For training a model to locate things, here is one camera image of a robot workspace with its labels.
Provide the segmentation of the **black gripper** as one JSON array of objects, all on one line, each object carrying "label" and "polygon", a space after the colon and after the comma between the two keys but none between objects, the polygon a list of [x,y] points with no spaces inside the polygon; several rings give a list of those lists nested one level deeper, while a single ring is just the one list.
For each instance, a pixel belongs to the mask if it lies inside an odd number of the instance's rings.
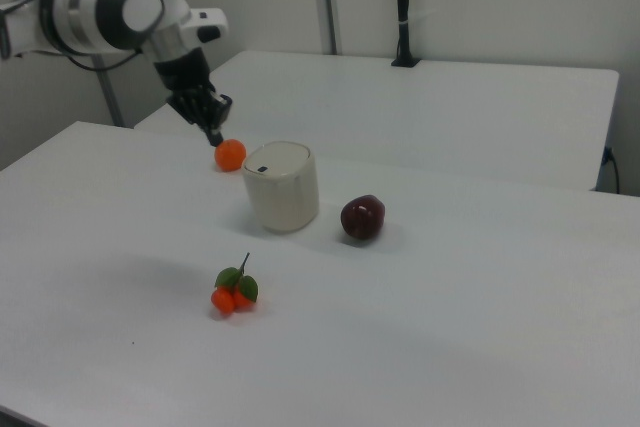
[{"label": "black gripper", "polygon": [[195,48],[176,59],[156,62],[154,67],[170,92],[168,104],[189,124],[202,128],[210,145],[219,146],[224,141],[220,127],[227,120],[232,100],[219,94],[210,81],[203,50]]}]

